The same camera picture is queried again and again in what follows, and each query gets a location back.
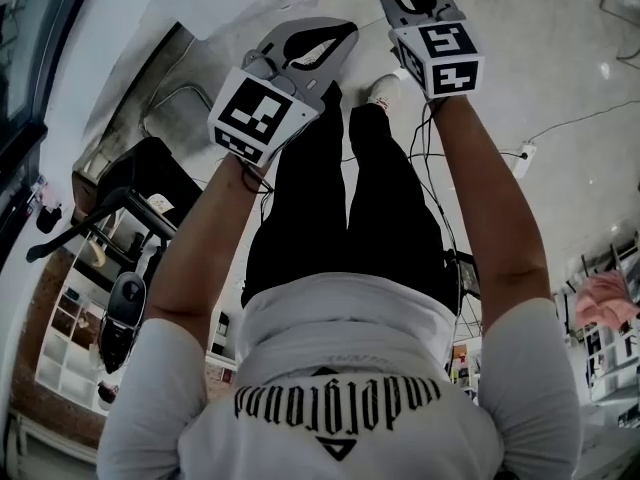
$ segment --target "pink cloth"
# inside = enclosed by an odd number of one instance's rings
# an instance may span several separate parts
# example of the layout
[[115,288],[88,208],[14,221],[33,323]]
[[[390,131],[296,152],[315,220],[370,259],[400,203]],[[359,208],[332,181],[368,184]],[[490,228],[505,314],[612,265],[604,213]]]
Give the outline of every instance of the pink cloth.
[[576,323],[584,327],[590,323],[620,329],[640,312],[627,292],[622,272],[614,270],[587,278],[578,292]]

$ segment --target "triangle logo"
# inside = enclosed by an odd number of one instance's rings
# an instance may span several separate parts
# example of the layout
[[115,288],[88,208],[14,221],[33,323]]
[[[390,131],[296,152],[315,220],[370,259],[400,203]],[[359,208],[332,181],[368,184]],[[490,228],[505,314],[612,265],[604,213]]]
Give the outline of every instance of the triangle logo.
[[353,450],[357,443],[355,439],[328,439],[326,437],[316,437],[316,439],[338,462],[349,455],[349,452]]

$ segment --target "white floor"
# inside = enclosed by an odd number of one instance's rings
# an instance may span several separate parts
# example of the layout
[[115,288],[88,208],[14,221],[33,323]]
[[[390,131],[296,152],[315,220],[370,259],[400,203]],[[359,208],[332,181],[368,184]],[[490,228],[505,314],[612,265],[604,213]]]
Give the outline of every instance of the white floor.
[[[598,0],[456,2],[476,29],[486,53],[483,88],[471,101],[501,150],[517,152],[524,141],[553,125],[640,100],[640,71],[615,60],[619,47],[637,39],[640,29],[599,11]],[[360,27],[359,42],[340,81],[347,120],[358,90],[398,68],[389,53],[389,26],[377,0],[321,0],[317,9],[271,12],[206,44],[195,43],[158,95],[192,81],[215,98],[230,66],[239,65],[244,53],[275,24],[306,15],[349,19]],[[169,42],[123,107],[110,139],[115,156],[125,145],[140,139],[135,127],[139,102],[151,94],[188,39],[187,34],[179,34]],[[407,151],[423,103],[417,86],[406,80],[391,124],[396,140]],[[201,102],[183,93],[147,121],[150,131],[167,142],[187,172],[204,181],[224,154],[208,141],[206,118]],[[632,103],[559,127],[534,141],[538,150],[521,186],[542,231],[554,288],[578,270],[581,254],[596,252],[612,239],[627,238],[638,227],[639,130],[640,105]],[[437,134],[434,140],[432,151],[441,151]],[[351,156],[346,140],[344,148],[344,157]],[[506,157],[509,163],[513,160]],[[430,165],[458,247],[469,252],[446,162],[433,158]],[[418,169],[424,176],[424,168]],[[273,179],[275,170],[274,166],[269,178]],[[343,164],[343,172],[349,200],[357,179],[356,163]],[[384,177],[381,172],[380,183]],[[246,258],[259,222],[256,207],[219,303],[219,309],[232,317],[240,311]],[[464,307],[463,315],[471,325],[461,322],[458,339],[479,333],[478,325],[472,323],[476,318],[467,304]],[[479,305],[474,307],[479,317]]]

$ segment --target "person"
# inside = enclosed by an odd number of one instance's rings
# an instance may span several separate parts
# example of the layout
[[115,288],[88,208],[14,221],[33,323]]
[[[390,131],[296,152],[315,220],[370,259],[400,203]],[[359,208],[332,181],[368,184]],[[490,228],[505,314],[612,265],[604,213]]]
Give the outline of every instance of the person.
[[391,136],[400,87],[381,78],[351,113],[348,224],[337,85],[282,151],[247,262],[235,389],[207,406],[212,308],[259,189],[224,159],[153,279],[100,442],[101,478],[571,477],[578,402],[542,240],[464,96],[434,120],[479,271],[479,406],[447,377],[456,277]]

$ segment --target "white sneaker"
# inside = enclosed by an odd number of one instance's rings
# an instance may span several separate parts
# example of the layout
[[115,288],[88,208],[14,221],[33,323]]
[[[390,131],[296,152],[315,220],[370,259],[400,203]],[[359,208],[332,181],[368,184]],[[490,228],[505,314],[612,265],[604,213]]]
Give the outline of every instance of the white sneaker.
[[381,106],[389,115],[390,108],[400,99],[400,79],[396,75],[384,75],[371,87],[367,103]]

